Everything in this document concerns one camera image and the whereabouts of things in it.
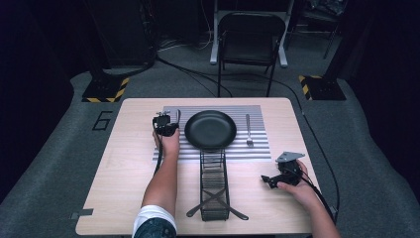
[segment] wooden table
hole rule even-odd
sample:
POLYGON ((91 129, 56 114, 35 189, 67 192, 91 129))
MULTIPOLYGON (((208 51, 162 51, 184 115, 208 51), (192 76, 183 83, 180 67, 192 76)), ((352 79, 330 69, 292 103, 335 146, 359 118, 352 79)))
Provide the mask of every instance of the wooden table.
POLYGON ((176 224, 178 235, 310 233, 310 219, 288 193, 270 189, 261 179, 279 175, 275 159, 284 151, 303 153, 300 160, 318 185, 308 152, 286 98, 133 98, 120 109, 83 209, 93 214, 80 216, 79 235, 128 235, 138 214, 146 186, 156 163, 152 119, 164 106, 259 105, 262 110, 271 161, 230 162, 227 160, 231 205, 248 215, 241 220, 231 214, 226 221, 201 220, 185 213, 199 203, 199 158, 178 163, 176 224))

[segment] fork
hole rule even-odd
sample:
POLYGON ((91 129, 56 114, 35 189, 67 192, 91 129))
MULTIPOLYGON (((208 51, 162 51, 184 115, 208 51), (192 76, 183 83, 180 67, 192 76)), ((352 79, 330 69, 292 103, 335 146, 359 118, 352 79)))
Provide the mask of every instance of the fork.
POLYGON ((250 114, 247 114, 246 117, 247 117, 247 128, 248 128, 247 145, 248 147, 253 147, 254 142, 253 142, 253 139, 251 138, 250 114))

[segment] striped mat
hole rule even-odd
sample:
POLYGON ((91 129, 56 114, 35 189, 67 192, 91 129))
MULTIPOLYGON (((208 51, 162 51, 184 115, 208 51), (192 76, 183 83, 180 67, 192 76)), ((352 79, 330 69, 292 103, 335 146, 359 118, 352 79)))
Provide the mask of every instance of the striped mat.
MULTIPOLYGON (((193 147, 185 138, 183 128, 186 122, 198 112, 205 110, 217 110, 229 115, 237 126, 237 136, 235 140, 226 148, 226 160, 241 161, 269 161, 271 155, 269 153, 268 138, 266 136, 263 124, 263 114, 259 105, 234 105, 234 106, 164 106, 164 111, 170 111, 171 122, 176 120, 176 110, 181 111, 179 120, 180 128, 180 151, 179 159, 181 161, 200 162, 200 150, 193 147), (248 130, 245 115, 250 114, 251 137, 254 146, 249 148, 247 145, 248 130)), ((158 159, 158 149, 154 151, 154 160, 158 159)))

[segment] black curtain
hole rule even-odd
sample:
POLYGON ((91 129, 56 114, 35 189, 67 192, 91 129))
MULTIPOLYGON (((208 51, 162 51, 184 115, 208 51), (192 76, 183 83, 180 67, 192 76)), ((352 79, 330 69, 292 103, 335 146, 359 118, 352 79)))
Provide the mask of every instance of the black curtain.
POLYGON ((349 10, 343 41, 325 76, 337 79, 352 60, 354 68, 346 79, 365 112, 370 134, 420 200, 420 4, 353 0, 349 10))
POLYGON ((68 4, 83 21, 98 64, 105 54, 84 3, 0 2, 0 201, 26 170, 70 105, 70 80, 88 71, 68 4))

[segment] human arm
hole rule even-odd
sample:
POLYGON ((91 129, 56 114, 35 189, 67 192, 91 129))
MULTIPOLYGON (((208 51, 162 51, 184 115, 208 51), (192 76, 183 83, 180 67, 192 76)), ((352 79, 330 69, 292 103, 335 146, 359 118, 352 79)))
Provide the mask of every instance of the human arm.
MULTIPOLYGON (((305 165, 300 161, 297 161, 297 163, 299 164, 300 169, 302 169, 303 175, 306 176, 308 171, 305 165)), ((324 205, 306 181, 302 179, 297 186, 279 182, 277 186, 278 188, 292 194, 294 198, 308 211, 311 218, 312 236, 314 238, 341 237, 324 205)))
POLYGON ((142 207, 157 205, 175 216, 177 196, 177 162, 179 156, 179 129, 170 137, 153 132, 155 143, 162 142, 163 162, 149 182, 143 197, 142 207))

